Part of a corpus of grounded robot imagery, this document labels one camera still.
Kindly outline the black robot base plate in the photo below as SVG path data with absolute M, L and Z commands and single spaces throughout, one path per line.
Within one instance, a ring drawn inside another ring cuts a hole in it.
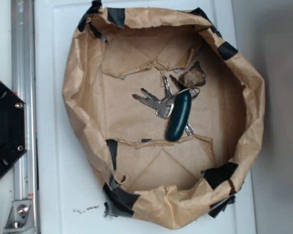
M 27 151 L 26 104 L 0 81 L 0 180 Z

